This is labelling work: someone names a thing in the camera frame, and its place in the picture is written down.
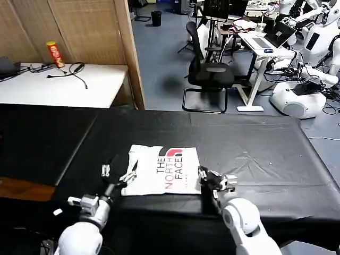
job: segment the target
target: white table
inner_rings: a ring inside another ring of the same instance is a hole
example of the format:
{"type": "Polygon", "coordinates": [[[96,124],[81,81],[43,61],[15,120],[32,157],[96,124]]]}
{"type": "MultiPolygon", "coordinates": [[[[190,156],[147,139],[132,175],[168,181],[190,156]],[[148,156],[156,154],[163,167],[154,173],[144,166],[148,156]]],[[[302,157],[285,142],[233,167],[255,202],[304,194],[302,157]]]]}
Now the white table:
{"type": "Polygon", "coordinates": [[[248,5],[245,9],[246,12],[265,12],[267,10],[267,6],[262,5],[262,6],[251,6],[248,5]]]}
{"type": "MultiPolygon", "coordinates": [[[[68,71],[70,64],[62,70],[68,71]]],[[[90,65],[74,76],[46,78],[48,75],[63,75],[57,69],[41,73],[25,72],[10,80],[0,82],[0,104],[51,105],[71,107],[110,108],[118,91],[123,91],[129,104],[133,104],[128,67],[125,65],[90,65]]]]}
{"type": "Polygon", "coordinates": [[[237,88],[237,90],[240,93],[240,96],[245,104],[245,106],[238,106],[237,110],[239,112],[263,112],[264,109],[262,106],[253,106],[253,102],[256,96],[256,93],[259,89],[259,86],[261,84],[261,81],[264,77],[264,73],[266,70],[266,66],[268,63],[268,59],[270,57],[287,57],[287,58],[293,58],[294,57],[294,52],[291,50],[287,50],[286,48],[280,47],[276,48],[274,45],[268,42],[268,45],[270,48],[273,50],[273,53],[265,53],[263,49],[255,49],[257,48],[256,45],[251,45],[249,42],[250,40],[247,40],[251,35],[247,33],[239,33],[239,37],[244,41],[248,47],[256,54],[258,60],[259,58],[263,58],[260,68],[257,71],[256,79],[255,79],[255,84],[252,86],[251,91],[249,96],[244,93],[243,88],[240,84],[235,84],[234,87],[237,88]]]}

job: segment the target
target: gray carpet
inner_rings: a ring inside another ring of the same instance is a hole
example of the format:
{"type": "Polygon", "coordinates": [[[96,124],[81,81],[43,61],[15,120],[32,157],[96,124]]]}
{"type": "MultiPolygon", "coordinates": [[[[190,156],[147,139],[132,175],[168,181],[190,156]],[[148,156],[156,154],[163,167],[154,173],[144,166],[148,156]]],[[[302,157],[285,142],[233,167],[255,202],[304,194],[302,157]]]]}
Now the gray carpet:
{"type": "MultiPolygon", "coordinates": [[[[149,22],[132,22],[138,60],[141,70],[144,94],[146,97],[146,109],[160,111],[182,111],[183,91],[188,84],[184,77],[188,73],[189,63],[193,53],[184,50],[180,54],[177,51],[186,44],[188,34],[185,25],[188,16],[177,15],[169,11],[167,4],[149,4],[140,10],[141,15],[150,16],[151,11],[162,11],[161,26],[152,27],[149,22]]],[[[246,74],[251,61],[250,53],[235,53],[233,59],[225,57],[223,61],[228,63],[235,72],[246,74]]],[[[199,94],[188,95],[187,107],[215,109],[223,104],[223,96],[211,98],[199,94]]],[[[337,102],[328,101],[335,107],[340,107],[337,102]]],[[[227,113],[233,114],[263,114],[281,115],[269,102],[268,96],[256,96],[253,105],[262,106],[264,112],[240,113],[237,106],[243,105],[238,92],[229,90],[227,113]]],[[[316,118],[303,120],[301,128],[308,137],[323,136],[340,138],[340,114],[327,115],[321,113],[316,118]]],[[[325,139],[312,139],[311,143],[327,165],[329,171],[340,183],[340,141],[325,139]]],[[[335,254],[325,249],[309,244],[294,242],[282,249],[283,254],[335,254]]]]}

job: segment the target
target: white plastic cup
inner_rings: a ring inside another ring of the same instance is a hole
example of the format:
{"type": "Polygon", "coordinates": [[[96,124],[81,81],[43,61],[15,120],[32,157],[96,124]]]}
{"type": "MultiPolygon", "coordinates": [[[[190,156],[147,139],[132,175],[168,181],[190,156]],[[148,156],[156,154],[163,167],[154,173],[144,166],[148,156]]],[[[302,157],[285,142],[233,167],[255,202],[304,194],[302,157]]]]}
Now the white plastic cup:
{"type": "Polygon", "coordinates": [[[263,33],[265,29],[265,23],[258,23],[256,27],[256,32],[263,33]]]}

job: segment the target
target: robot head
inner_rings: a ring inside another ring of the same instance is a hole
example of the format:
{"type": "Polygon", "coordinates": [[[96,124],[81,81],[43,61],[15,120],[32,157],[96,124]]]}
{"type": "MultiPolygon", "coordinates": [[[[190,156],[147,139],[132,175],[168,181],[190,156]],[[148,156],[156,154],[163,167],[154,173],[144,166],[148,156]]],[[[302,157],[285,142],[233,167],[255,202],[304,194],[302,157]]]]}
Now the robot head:
{"type": "Polygon", "coordinates": [[[328,14],[322,19],[322,23],[327,26],[340,18],[340,1],[331,0],[328,4],[328,14]]]}

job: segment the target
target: laptop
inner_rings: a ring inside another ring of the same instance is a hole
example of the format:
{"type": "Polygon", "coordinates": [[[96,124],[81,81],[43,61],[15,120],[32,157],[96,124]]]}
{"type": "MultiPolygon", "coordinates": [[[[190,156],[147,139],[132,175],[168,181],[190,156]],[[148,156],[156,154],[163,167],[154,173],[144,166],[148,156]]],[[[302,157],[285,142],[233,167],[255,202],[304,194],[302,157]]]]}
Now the laptop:
{"type": "Polygon", "coordinates": [[[282,22],[278,22],[264,37],[249,34],[245,40],[254,49],[279,48],[295,33],[295,29],[282,22]]]}
{"type": "Polygon", "coordinates": [[[229,0],[229,20],[239,20],[244,16],[248,0],[229,0]]]}

